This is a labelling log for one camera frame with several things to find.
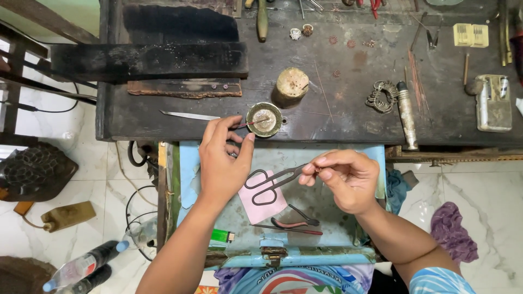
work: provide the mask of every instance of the plastic bottle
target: plastic bottle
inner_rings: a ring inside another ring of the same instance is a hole
[[[126,249],[144,248],[156,239],[158,216],[153,217],[139,226],[135,226],[123,235],[122,241],[116,245],[116,250],[122,252]]]
[[[117,244],[118,241],[107,241],[88,253],[62,265],[52,279],[43,284],[43,290],[49,292],[53,289],[61,289],[67,285],[79,282],[115,258],[119,254],[116,250]]]
[[[112,269],[106,264],[83,278],[76,284],[71,284],[59,290],[56,294],[87,294],[96,286],[103,284],[111,276]]]

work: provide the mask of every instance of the pink paper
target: pink paper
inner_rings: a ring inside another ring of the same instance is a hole
[[[267,171],[267,175],[270,177],[274,173],[272,171]],[[247,186],[252,187],[256,184],[259,184],[263,181],[265,181],[266,177],[263,173],[260,173],[257,176],[254,176],[247,180]],[[245,211],[247,212],[247,217],[249,217],[249,221],[251,224],[257,224],[267,218],[270,218],[274,216],[275,214],[280,213],[285,207],[287,207],[287,201],[285,201],[285,198],[283,197],[283,194],[281,193],[280,188],[276,188],[276,201],[272,204],[267,205],[254,205],[252,198],[253,196],[272,186],[273,183],[268,182],[264,185],[261,185],[259,187],[256,187],[254,189],[247,189],[245,186],[243,186],[240,191],[238,192],[238,195],[240,196],[240,200],[242,201],[243,207],[245,208]],[[254,199],[256,203],[263,203],[263,202],[270,202],[274,199],[274,192],[272,190],[266,191],[265,193],[256,196]]]

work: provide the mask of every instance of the metal cylinder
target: metal cylinder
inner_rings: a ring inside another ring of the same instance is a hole
[[[404,82],[399,82],[397,88],[400,91],[397,105],[400,109],[401,124],[403,125],[403,132],[407,139],[408,150],[418,150],[418,141],[416,139],[416,129],[414,128],[414,116],[412,114],[411,97],[408,93],[407,85]]]

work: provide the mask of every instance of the dark wooden table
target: dark wooden table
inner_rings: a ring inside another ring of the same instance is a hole
[[[326,11],[320,15],[307,10],[306,21],[301,20],[297,1],[278,1],[269,4],[283,8],[269,10],[269,34],[265,43],[257,39],[256,7],[248,12],[243,11],[242,19],[237,20],[240,41],[248,44],[249,77],[242,80],[242,97],[180,99],[133,96],[127,93],[127,85],[101,83],[96,109],[97,139],[198,140],[206,121],[165,116],[158,110],[220,117],[246,115],[253,104],[270,101],[279,73],[294,66],[309,76],[309,91],[298,107],[282,110],[287,123],[268,140],[403,144],[405,139],[397,107],[390,114],[379,114],[365,106],[365,100],[375,81],[391,80],[397,83],[404,79],[404,67],[409,68],[407,46],[412,42],[418,25],[407,12],[409,8],[402,6],[404,1],[389,1],[387,8],[379,11],[378,20],[374,20],[368,9],[357,10],[342,3],[321,2]],[[513,64],[501,67],[497,20],[489,24],[488,48],[454,46],[451,25],[458,19],[459,22],[484,24],[495,10],[495,1],[480,1],[485,2],[484,5],[479,5],[478,1],[467,2],[471,1],[465,0],[456,10],[442,12],[427,7],[421,1],[422,11],[430,11],[427,21],[433,25],[429,27],[432,34],[435,34],[439,23],[437,14],[444,15],[445,26],[439,34],[436,50],[427,49],[423,30],[414,51],[432,117],[430,120],[425,109],[422,120],[412,91],[418,142],[420,145],[521,147],[523,117],[514,103],[512,131],[491,133],[476,128],[476,102],[474,97],[464,93],[462,86],[465,52],[470,52],[470,78],[487,73],[507,75],[511,81],[513,101],[516,97],[522,97],[523,91],[517,82]],[[342,11],[332,11],[335,6]],[[102,43],[150,43],[162,42],[167,38],[128,32],[122,24],[121,7],[121,0],[102,1]],[[301,28],[305,23],[314,26],[313,35],[292,41],[289,30]],[[331,45],[329,36],[336,36],[338,43]],[[355,48],[346,47],[348,39],[356,40]],[[362,45],[363,41],[371,39],[376,42],[374,48]],[[334,122],[329,116],[305,112],[329,113],[314,63],[332,114],[343,116],[333,117]],[[335,70],[341,72],[340,77],[332,76]],[[246,132],[246,129],[238,131],[240,135]]]

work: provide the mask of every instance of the blue t-shirt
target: blue t-shirt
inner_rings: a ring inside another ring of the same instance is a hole
[[[372,264],[347,266],[293,266],[283,268],[222,268],[214,276],[219,294],[366,294]],[[410,282],[411,294],[475,294],[470,285],[450,270],[429,267]]]

